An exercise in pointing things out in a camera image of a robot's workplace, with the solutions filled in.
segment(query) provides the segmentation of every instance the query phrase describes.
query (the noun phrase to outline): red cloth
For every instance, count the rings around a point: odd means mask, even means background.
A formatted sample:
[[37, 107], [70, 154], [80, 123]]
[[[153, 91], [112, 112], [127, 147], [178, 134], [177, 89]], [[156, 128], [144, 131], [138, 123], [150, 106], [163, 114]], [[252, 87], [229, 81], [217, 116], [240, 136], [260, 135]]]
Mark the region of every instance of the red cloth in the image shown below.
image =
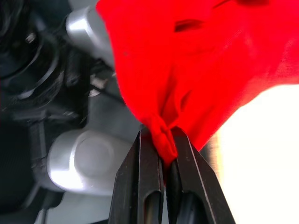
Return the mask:
[[200, 150], [261, 91], [299, 83], [297, 0], [100, 0], [97, 10], [121, 94], [166, 165], [172, 127]]

